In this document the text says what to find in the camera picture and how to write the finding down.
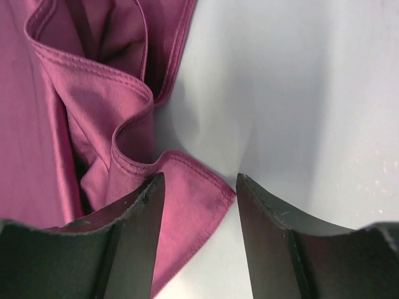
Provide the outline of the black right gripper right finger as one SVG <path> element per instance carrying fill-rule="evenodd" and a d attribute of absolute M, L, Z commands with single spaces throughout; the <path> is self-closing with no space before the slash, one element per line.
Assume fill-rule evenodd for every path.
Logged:
<path fill-rule="evenodd" d="M 397 222 L 341 227 L 245 174 L 236 192 L 254 298 L 398 297 Z"/>

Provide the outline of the purple cloth napkin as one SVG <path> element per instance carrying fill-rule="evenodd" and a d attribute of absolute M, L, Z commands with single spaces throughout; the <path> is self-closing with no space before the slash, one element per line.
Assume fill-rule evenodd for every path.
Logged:
<path fill-rule="evenodd" d="M 194 1 L 1 2 L 1 215 L 63 225 L 153 173 L 165 207 L 152 292 L 214 233 L 234 201 L 179 151 L 155 152 L 153 112 L 176 79 Z"/>

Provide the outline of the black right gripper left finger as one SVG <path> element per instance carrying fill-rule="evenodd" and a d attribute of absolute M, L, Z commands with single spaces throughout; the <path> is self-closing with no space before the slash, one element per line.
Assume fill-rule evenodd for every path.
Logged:
<path fill-rule="evenodd" d="M 163 173 L 64 227 L 1 221 L 2 298 L 149 298 Z"/>

